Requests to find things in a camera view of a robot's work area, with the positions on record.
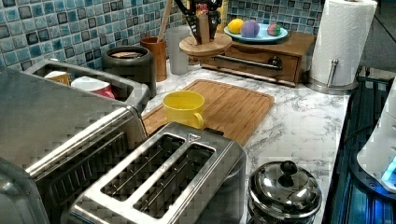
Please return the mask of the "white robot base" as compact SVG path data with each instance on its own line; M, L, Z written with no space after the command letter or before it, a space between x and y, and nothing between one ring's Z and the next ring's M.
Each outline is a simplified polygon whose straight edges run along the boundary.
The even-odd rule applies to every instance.
M395 79L358 81L350 104L350 171L363 188L395 200Z

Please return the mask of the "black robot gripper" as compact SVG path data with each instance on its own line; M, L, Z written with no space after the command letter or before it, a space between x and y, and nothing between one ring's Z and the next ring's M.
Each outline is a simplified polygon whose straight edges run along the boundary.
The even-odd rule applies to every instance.
M185 15L187 24L190 26L198 44L202 43L197 17L201 14L208 14L209 37L211 40L215 38L217 28L221 24L218 8L222 7L223 0L187 0L188 8L184 6L181 0L175 0L175 2L180 11Z

